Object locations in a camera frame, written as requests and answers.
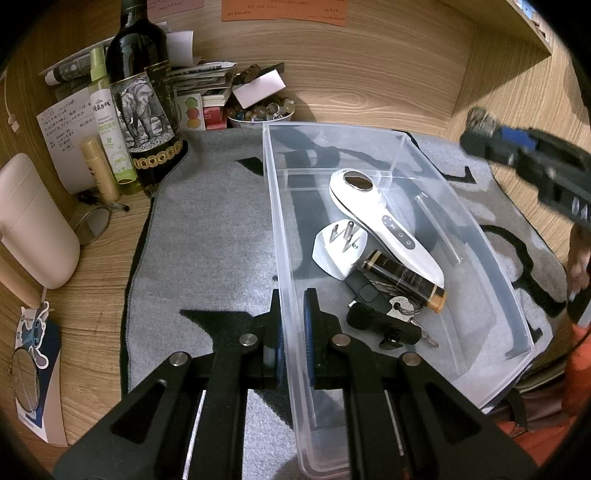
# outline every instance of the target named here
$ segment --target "bowl of beads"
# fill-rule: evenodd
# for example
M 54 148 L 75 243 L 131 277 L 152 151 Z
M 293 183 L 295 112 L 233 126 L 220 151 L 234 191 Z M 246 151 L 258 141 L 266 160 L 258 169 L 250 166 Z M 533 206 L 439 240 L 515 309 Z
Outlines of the bowl of beads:
M 262 128 L 264 123 L 289 122 L 295 109 L 295 102 L 289 98 L 271 98 L 262 100 L 248 109 L 227 108 L 226 114 L 234 128 Z

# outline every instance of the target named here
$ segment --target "handwritten note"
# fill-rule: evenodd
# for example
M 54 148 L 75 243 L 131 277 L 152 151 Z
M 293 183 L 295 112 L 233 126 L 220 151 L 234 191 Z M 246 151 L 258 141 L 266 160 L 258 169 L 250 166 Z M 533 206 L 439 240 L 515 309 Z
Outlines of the handwritten note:
M 203 7 L 203 0 L 148 0 L 151 20 Z
M 222 21 L 293 18 L 344 27 L 348 0 L 222 0 Z
M 68 193 L 95 186 L 78 144 L 84 137 L 99 135 L 87 89 L 49 107 L 37 115 L 43 138 L 57 175 Z

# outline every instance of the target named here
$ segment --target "white cable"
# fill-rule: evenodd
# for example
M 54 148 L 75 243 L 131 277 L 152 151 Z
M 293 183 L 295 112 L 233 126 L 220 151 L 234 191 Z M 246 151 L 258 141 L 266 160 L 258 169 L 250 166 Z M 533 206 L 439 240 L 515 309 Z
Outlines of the white cable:
M 12 131 L 16 133 L 19 128 L 19 125 L 17 122 L 17 117 L 13 113 L 10 113 L 10 110 L 8 109 L 8 101 L 7 101 L 7 95 L 6 95 L 6 84 L 8 83 L 7 71 L 8 71 L 8 68 L 6 68 L 2 72 L 2 75 L 0 75 L 0 82 L 2 80 L 4 80 L 4 107 L 6 108 L 6 113 L 8 115 L 8 125 L 10 125 L 10 127 L 12 128 Z

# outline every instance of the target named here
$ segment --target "gray cloth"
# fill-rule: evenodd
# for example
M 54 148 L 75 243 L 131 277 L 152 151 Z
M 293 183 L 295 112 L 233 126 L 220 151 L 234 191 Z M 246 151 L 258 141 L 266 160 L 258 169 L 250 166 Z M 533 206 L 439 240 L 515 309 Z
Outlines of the gray cloth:
M 424 135 L 416 139 L 444 174 L 462 177 L 469 168 L 473 183 L 449 180 L 479 223 L 502 226 L 524 243 L 540 286 L 534 295 L 543 305 L 527 290 L 520 289 L 520 299 L 528 321 L 542 331 L 536 348 L 543 350 L 555 310 L 564 307 L 560 263 L 500 190 L 485 162 L 467 158 L 456 144 Z M 268 310 L 277 287 L 269 193 L 257 160 L 263 159 L 260 131 L 208 131 L 188 141 L 186 157 L 154 200 L 130 283 L 122 345 L 129 356 L 127 364 L 122 362 L 129 389 L 175 351 L 204 355 L 245 333 L 251 316 Z M 517 279 L 522 260 L 515 248 L 498 234 L 489 238 Z M 545 312 L 552 308 L 551 314 Z M 249 394 L 243 478 L 306 478 L 297 465 L 285 379 L 275 394 Z

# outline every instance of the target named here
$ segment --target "beauty device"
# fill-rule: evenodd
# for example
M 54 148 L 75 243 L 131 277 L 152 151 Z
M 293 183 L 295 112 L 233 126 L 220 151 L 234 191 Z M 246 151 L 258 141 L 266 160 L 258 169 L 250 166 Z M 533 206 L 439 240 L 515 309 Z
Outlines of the beauty device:
M 372 180 L 351 168 L 330 176 L 330 197 L 341 212 L 361 225 L 406 267 L 443 288 L 441 267 L 388 210 L 384 195 Z

